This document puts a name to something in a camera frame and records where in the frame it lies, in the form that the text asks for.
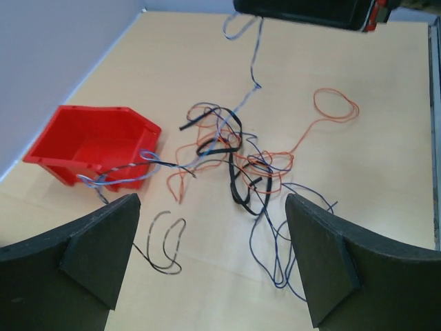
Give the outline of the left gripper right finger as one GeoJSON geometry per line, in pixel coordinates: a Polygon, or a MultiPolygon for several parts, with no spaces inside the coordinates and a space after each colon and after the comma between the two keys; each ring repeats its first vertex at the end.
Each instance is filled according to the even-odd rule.
{"type": "Polygon", "coordinates": [[[285,212],[314,328],[439,330],[440,253],[342,219],[299,194],[285,212]]]}

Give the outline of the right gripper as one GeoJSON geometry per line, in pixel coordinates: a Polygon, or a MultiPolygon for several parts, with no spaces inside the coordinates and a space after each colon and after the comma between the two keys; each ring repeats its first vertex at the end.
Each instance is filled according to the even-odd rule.
{"type": "Polygon", "coordinates": [[[235,11],[257,17],[315,26],[371,32],[386,23],[398,1],[372,0],[234,0],[235,11]]]}

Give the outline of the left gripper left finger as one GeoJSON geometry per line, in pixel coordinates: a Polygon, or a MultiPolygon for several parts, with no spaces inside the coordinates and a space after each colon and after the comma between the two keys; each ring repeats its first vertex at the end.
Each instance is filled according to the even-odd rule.
{"type": "Polygon", "coordinates": [[[104,330],[139,224],[127,194],[84,217],[1,248],[2,330],[104,330]]]}

